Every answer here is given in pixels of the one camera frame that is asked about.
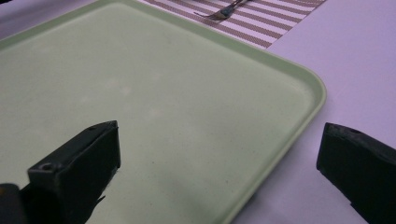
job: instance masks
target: fork handle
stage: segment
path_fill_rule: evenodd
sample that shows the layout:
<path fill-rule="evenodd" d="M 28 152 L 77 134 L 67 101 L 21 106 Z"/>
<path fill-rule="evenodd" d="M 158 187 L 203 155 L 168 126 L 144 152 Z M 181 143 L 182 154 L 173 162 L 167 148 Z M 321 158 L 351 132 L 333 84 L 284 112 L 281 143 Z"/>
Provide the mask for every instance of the fork handle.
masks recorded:
<path fill-rule="evenodd" d="M 239 3 L 243 2 L 244 0 L 235 0 L 230 4 L 230 7 L 236 7 Z"/>

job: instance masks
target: black plastic part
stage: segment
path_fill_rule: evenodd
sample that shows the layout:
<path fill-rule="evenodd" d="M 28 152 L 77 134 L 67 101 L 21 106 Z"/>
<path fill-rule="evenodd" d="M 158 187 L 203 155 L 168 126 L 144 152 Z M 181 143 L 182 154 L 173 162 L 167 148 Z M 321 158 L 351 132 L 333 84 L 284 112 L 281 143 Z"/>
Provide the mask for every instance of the black plastic part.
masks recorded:
<path fill-rule="evenodd" d="M 7 2 L 10 2 L 10 1 L 12 1 L 12 0 L 0 0 L 0 4 L 7 3 Z"/>
<path fill-rule="evenodd" d="M 371 224 L 396 223 L 396 150 L 365 133 L 326 123 L 317 168 Z"/>
<path fill-rule="evenodd" d="M 28 224 L 20 189 L 14 184 L 0 184 L 0 223 Z"/>
<path fill-rule="evenodd" d="M 85 223 L 118 168 L 116 121 L 79 133 L 28 170 L 21 195 L 30 223 Z"/>

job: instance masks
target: plastic tray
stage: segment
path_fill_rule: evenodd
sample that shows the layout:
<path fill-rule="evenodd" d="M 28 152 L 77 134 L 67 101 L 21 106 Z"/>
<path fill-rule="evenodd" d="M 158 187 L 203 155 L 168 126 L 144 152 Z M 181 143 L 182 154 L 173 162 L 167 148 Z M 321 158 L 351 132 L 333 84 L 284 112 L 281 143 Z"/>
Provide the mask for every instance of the plastic tray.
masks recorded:
<path fill-rule="evenodd" d="M 227 223 L 325 101 L 301 66 L 134 1 L 0 42 L 0 180 L 95 123 L 122 165 L 89 223 Z"/>

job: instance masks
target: tray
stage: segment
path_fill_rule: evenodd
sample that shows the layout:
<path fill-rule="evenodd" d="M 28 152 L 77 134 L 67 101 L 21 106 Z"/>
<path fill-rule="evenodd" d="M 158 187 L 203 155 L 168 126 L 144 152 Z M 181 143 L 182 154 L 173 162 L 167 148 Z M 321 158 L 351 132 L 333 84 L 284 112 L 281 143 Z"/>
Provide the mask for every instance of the tray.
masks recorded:
<path fill-rule="evenodd" d="M 135 1 L 0 42 L 0 179 L 95 123 L 122 165 L 88 223 L 228 223 L 324 104 L 311 71 Z"/>

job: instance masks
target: placemat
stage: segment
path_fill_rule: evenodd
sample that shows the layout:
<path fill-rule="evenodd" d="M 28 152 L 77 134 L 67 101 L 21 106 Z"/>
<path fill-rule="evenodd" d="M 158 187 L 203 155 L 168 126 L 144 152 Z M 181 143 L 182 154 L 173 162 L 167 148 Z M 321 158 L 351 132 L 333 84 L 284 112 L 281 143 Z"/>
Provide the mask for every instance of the placemat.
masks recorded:
<path fill-rule="evenodd" d="M 326 0 L 247 0 L 227 21 L 209 21 L 193 14 L 211 14 L 232 0 L 141 0 L 224 34 L 267 49 Z"/>

